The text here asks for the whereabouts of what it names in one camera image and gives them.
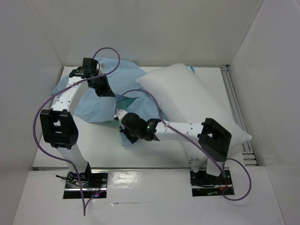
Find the light blue pillowcase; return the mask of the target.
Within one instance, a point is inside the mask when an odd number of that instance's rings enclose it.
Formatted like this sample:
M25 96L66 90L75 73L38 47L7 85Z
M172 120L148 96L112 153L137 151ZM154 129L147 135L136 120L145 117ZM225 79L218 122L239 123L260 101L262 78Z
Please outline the light blue pillowcase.
M146 72L135 63L122 60L115 72L108 75L109 85L114 92L114 97L98 97L94 89L89 88L82 95L79 104L75 109L75 116L87 123L111 127L117 130L123 146L130 146L130 141L120 133L119 123L113 119L115 107L130 113L136 113L145 121L167 117L157 109L153 99L145 92L132 91L121 97L127 90L143 89L136 82L137 78L145 75Z

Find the white pillow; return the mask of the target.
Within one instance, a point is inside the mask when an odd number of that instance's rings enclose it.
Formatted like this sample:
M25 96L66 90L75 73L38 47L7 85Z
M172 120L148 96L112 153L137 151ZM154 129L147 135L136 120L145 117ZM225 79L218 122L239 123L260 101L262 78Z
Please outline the white pillow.
M252 139L233 119L219 68L201 67L193 72L178 63L152 70L136 81L155 97L170 122L201 123L206 118L215 119L232 135L230 157Z

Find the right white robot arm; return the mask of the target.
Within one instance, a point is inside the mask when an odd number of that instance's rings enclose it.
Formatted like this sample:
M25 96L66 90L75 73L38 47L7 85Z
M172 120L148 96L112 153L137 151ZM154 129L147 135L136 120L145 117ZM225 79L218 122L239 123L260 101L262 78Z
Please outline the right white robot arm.
M205 180L214 184L225 178L225 162L231 142L231 133L212 118L201 123L177 123L163 119L145 121L137 114L119 110L114 119L120 123L120 132L135 143L145 141L176 140L188 142L201 151L216 168L205 171Z

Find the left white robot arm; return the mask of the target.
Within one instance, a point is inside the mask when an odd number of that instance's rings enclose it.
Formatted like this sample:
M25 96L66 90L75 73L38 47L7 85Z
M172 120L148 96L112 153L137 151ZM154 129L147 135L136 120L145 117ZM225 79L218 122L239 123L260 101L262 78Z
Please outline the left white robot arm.
M78 148L79 131L73 119L81 95L88 88L94 88L102 97L111 97L108 80L104 76L103 65L83 66L70 72L66 87L56 103L49 110L39 113L44 141L55 148L67 163L67 179L87 187L92 183L90 164Z

